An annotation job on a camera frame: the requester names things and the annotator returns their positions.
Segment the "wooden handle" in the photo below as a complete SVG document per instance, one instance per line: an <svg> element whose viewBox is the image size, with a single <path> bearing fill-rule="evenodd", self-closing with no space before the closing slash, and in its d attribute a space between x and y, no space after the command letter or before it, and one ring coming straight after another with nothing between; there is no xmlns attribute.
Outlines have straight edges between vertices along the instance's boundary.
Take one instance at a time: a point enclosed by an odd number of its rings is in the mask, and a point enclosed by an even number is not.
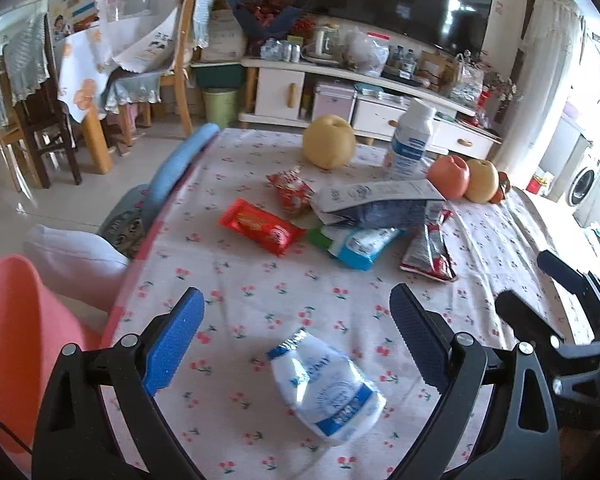
<svg viewBox="0 0 600 480"><path fill-rule="evenodd" d="M296 83L291 83L289 85L289 95L286 98L286 106L288 108L295 108L295 102L296 102L296 89L298 88L298 85Z"/></svg>

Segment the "blue plastic chair back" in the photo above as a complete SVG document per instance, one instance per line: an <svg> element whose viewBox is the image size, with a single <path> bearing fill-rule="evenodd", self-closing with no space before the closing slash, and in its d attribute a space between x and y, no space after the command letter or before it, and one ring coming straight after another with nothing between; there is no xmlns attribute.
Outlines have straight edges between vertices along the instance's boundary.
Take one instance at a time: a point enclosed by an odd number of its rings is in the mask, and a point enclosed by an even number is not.
<svg viewBox="0 0 600 480"><path fill-rule="evenodd" d="M171 190L186 171L191 159L220 131L217 124L207 123L184 140L160 165L149 184L140 218L145 231L154 223Z"/></svg>

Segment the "tile floor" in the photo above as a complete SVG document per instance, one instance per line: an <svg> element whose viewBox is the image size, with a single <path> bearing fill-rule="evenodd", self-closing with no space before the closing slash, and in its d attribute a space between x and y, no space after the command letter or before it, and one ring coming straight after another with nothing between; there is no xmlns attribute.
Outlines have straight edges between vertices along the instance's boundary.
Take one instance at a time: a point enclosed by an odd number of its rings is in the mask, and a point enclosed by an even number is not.
<svg viewBox="0 0 600 480"><path fill-rule="evenodd" d="M112 154L113 169L106 175L88 173L90 164L85 148L78 151L82 183L76 186L63 160L49 175L50 189L16 192L0 156L0 257L21 253L27 231L35 224L55 229L96 232L100 223L131 187L148 182L161 162L182 138L180 123L167 121L145 129L130 153ZM75 314L96 330L106 322L103 313L62 298Z"/></svg>

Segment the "pink table edge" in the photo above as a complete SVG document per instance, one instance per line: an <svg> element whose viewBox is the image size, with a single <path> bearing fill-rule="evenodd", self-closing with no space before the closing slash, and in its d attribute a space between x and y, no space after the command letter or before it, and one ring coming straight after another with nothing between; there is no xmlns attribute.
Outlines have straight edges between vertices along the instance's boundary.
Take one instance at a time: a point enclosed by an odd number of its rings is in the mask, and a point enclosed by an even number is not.
<svg viewBox="0 0 600 480"><path fill-rule="evenodd" d="M200 163L200 160L202 160L202 157L205 155L207 150L209 150L209 148L213 145L213 143L215 143L216 140L218 140L218 138L220 137L220 133L221 132L215 134L215 136L213 136L209 140L209 142L207 142L204 145L202 150L200 150L200 152L191 161L185 173L173 187L173 190L171 190L171 193L166 202L164 203L164 206L161 209L158 218L155 219L154 223L151 225L149 232L147 233L142 244L140 245L140 250L138 251L138 254L136 254L135 259L133 259L128 269L126 270L126 275L122 283L122 287L120 288L120 292L118 293L116 301L109 313L109 319L107 320L107 324L104 328L104 331L102 332L102 338L100 339L100 348L108 348L109 346L111 346L113 341L113 335L115 334L116 328L120 323L120 319L122 318L122 315L125 312L126 304L128 303L129 297L131 296L131 293L136 287L138 276L144 269L146 259L151 251L151 248L154 245L155 239L157 238L158 234L162 229L162 226L164 224L164 216L168 213L169 209L171 208L171 205L173 205L173 202L175 201L176 196L178 195L178 192L182 188L183 184L190 177L191 173L196 169L196 167Z"/></svg>

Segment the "red candy wrapper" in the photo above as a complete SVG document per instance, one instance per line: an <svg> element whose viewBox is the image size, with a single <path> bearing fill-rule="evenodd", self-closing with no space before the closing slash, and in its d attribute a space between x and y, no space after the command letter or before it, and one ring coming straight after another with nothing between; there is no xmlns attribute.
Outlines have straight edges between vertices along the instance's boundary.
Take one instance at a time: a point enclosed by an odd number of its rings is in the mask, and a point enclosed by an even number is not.
<svg viewBox="0 0 600 480"><path fill-rule="evenodd" d="M440 231L440 226L451 214L448 209L442 209L439 203L427 207L427 223L404 253L400 262L402 270L422 274L437 282L454 282L458 279Z"/></svg>
<svg viewBox="0 0 600 480"><path fill-rule="evenodd" d="M298 216L311 210L310 200L313 190L300 178L300 166L288 171L267 175L276 187L283 211L289 216Z"/></svg>
<svg viewBox="0 0 600 480"><path fill-rule="evenodd" d="M304 229L241 198L229 206L218 223L246 236L276 256L283 256L289 246L304 234Z"/></svg>

